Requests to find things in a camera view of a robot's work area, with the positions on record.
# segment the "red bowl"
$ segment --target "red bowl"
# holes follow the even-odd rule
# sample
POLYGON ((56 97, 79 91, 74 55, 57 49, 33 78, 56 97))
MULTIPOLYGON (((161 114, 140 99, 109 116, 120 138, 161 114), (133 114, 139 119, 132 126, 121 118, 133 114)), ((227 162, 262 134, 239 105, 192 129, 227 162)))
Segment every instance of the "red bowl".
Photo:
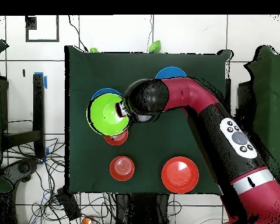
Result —
POLYGON ((164 186, 173 193, 187 193, 198 183, 199 172, 195 163, 182 156, 171 158, 162 170, 164 186))
POLYGON ((115 146, 123 144, 127 140, 127 138, 128 138, 128 130, 116 136, 104 136, 104 139, 108 144, 115 145, 115 146))
POLYGON ((126 156, 117 156, 110 163, 110 174, 118 181, 129 180, 135 171, 133 161, 126 156))

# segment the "red robot arm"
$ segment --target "red robot arm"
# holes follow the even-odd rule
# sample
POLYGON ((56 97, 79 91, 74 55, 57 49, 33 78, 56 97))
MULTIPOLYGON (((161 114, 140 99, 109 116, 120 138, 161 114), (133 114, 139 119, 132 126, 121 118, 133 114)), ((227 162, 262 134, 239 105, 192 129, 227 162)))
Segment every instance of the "red robot arm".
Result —
POLYGON ((163 112, 184 108, 194 121, 192 131, 222 191, 230 223, 280 224, 280 184, 245 131, 199 81, 140 80, 128 88, 124 99, 135 122, 156 120, 163 112))

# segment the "dark green tablecloth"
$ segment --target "dark green tablecloth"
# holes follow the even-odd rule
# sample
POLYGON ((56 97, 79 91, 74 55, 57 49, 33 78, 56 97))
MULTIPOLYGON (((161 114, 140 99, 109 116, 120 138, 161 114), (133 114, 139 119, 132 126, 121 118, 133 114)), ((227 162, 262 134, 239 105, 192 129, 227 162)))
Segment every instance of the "dark green tablecloth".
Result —
POLYGON ((162 114, 156 122, 135 124, 123 145, 111 146, 88 126, 86 107, 99 89, 124 93, 132 82, 152 79, 169 66, 207 80, 225 95, 225 64, 230 51, 220 55, 85 53, 65 47, 65 52, 70 76, 70 192, 169 193, 162 183, 162 167, 174 156, 185 156, 199 170, 199 182, 190 193, 220 194, 181 109, 162 114), (119 182, 110 175, 109 164, 117 156, 128 156, 135 163, 135 173, 128 181, 119 182))

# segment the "black metal frame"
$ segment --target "black metal frame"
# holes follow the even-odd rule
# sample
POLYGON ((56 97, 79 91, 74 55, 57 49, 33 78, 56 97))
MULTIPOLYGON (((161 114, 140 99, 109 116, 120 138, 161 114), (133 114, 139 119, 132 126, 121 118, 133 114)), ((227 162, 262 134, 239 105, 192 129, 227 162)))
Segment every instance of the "black metal frame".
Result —
MULTIPOLYGON (((15 134, 3 134, 1 149, 8 149, 34 142, 35 156, 39 159, 45 157, 44 142, 44 77, 33 75, 33 130, 15 134)), ((0 91, 2 105, 2 130, 8 130, 7 88, 8 81, 0 76, 0 91)))

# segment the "red cup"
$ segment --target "red cup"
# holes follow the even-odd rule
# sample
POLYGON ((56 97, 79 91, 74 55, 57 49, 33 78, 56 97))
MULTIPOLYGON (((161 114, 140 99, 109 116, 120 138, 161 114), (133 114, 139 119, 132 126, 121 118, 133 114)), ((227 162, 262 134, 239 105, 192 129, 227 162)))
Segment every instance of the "red cup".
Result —
POLYGON ((115 146, 123 144, 127 140, 127 138, 128 138, 128 130, 116 136, 104 136, 104 139, 108 144, 115 145, 115 146))
POLYGON ((182 156, 171 158, 162 169, 164 186, 173 193, 191 191, 198 183, 199 172, 195 163, 182 156))
POLYGON ((110 163, 110 174, 118 181, 129 180, 135 171, 133 161, 126 156, 118 156, 110 163))

